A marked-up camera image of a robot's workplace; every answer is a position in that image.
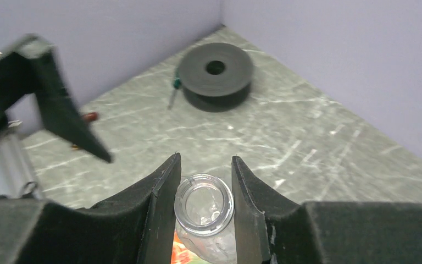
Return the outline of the green fruit tea bottle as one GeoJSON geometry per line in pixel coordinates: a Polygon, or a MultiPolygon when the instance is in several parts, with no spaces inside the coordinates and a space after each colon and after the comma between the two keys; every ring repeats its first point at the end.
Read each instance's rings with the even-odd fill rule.
{"type": "Polygon", "coordinates": [[[208,261],[201,259],[190,250],[190,247],[190,240],[182,238],[177,234],[177,231],[174,231],[171,264],[209,264],[208,261]]]}

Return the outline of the clear bottle black label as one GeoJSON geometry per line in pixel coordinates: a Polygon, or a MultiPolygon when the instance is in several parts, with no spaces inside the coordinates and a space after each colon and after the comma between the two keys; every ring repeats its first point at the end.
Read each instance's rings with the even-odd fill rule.
{"type": "Polygon", "coordinates": [[[181,178],[174,201],[175,230],[184,246],[209,263],[236,263],[235,202],[219,177],[199,173],[181,178]]]}

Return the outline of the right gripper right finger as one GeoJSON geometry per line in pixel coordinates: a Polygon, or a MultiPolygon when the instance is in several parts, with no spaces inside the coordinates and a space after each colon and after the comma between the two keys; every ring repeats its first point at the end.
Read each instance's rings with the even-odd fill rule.
{"type": "Polygon", "coordinates": [[[422,203],[297,204],[231,167],[238,263],[422,263],[422,203]]]}

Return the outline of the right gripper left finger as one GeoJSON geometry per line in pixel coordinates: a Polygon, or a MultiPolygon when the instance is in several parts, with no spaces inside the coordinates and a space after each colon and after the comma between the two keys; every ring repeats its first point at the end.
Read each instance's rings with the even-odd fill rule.
{"type": "Polygon", "coordinates": [[[0,263],[170,263],[181,156],[90,208],[0,197],[0,263]]]}

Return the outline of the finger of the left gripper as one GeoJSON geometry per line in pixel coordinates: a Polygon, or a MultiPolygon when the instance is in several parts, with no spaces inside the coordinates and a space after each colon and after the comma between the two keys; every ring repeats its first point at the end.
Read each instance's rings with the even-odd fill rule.
{"type": "Polygon", "coordinates": [[[35,94],[46,130],[112,162],[66,89],[55,62],[54,45],[35,34],[25,35],[0,55],[0,131],[8,126],[6,110],[28,94],[35,94]]]}

